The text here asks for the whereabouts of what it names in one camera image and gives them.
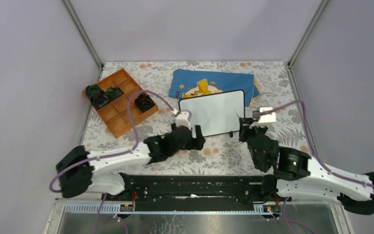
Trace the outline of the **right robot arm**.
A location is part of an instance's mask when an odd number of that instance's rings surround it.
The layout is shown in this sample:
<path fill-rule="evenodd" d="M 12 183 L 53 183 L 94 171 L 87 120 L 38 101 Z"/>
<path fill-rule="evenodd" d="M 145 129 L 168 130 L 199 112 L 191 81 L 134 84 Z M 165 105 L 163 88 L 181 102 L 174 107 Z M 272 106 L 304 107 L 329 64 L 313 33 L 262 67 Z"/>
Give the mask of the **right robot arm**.
<path fill-rule="evenodd" d="M 297 149 L 281 147 L 266 136 L 267 127 L 253 126 L 251 118 L 239 118 L 239 141 L 247 144 L 254 167 L 273 170 L 264 179 L 260 194 L 264 200 L 278 197 L 323 200 L 340 204 L 351 213 L 374 214 L 374 172 L 354 174 L 321 163 Z"/>

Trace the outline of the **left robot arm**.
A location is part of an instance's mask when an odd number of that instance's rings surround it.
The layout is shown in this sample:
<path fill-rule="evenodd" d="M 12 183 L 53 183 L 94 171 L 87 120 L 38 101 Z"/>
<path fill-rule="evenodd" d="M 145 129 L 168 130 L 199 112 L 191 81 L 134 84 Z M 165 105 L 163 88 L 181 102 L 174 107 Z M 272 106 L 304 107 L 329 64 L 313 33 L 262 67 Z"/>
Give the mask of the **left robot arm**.
<path fill-rule="evenodd" d="M 73 198 L 85 192 L 107 193 L 119 200 L 131 196 L 129 179 L 113 171 L 134 165 L 148 165 L 167 160 L 181 150 L 201 150 L 205 138 L 201 127 L 172 126 L 171 132 L 151 136 L 139 142 L 135 149 L 125 147 L 107 151 L 88 151 L 85 146 L 74 147 L 56 165 L 58 190 L 63 198 Z"/>

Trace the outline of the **small whiteboard black frame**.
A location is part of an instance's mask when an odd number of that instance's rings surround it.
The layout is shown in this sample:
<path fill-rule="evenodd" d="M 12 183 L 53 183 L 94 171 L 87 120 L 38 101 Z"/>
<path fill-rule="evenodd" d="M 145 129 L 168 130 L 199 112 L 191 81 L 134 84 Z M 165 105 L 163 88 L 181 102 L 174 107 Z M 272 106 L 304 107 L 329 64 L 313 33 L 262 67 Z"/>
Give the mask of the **small whiteboard black frame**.
<path fill-rule="evenodd" d="M 190 122 L 201 126 L 204 137 L 232 134 L 240 129 L 235 111 L 245 114 L 244 91 L 186 98 L 180 100 L 178 106 L 181 111 L 191 111 Z"/>

